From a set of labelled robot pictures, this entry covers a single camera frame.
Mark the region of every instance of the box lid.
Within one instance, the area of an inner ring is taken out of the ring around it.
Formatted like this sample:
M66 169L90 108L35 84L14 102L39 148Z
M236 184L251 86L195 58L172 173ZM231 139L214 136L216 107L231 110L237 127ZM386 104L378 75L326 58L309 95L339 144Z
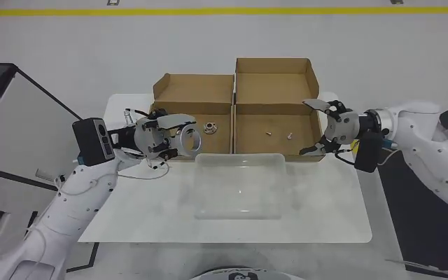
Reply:
M307 58L238 58L237 104L302 104L319 84Z
M155 102L231 104L233 75L166 73L153 86Z

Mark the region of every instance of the yellow line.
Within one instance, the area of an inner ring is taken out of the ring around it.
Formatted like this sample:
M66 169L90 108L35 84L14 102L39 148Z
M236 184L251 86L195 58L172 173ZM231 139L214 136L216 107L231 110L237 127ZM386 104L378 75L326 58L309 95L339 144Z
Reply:
M367 15L448 13L446 7L321 7L321 8L117 8L105 9L8 9L2 17L30 16L132 16L132 15Z

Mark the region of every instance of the small metal part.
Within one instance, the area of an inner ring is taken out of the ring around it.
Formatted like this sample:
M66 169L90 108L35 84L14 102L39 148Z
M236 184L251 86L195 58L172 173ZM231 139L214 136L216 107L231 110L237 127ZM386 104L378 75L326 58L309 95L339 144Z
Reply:
M128 110L125 110L125 119L126 119L127 125L131 125L134 123L134 121L132 120L132 117L131 117L131 112Z
M214 122L208 122L204 125L204 133L205 134L213 134L218 130L218 127L216 126L216 123Z

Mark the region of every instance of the metal ring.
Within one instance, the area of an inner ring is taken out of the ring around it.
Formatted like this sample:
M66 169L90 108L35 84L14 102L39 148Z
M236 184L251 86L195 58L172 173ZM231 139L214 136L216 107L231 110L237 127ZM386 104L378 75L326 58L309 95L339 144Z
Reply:
M186 147L187 140L193 137L193 147L189 149ZM182 127L179 135L179 143L177 147L179 155L185 155L188 157L196 157L202 150L201 134L197 131L196 125L186 125Z

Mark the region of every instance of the metal nut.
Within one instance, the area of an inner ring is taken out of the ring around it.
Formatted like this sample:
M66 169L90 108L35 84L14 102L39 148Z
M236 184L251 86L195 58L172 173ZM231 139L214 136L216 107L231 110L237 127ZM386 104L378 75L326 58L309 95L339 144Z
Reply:
M218 130L218 127L216 126L216 123L214 122L208 122L204 125L204 133L205 134L213 134Z

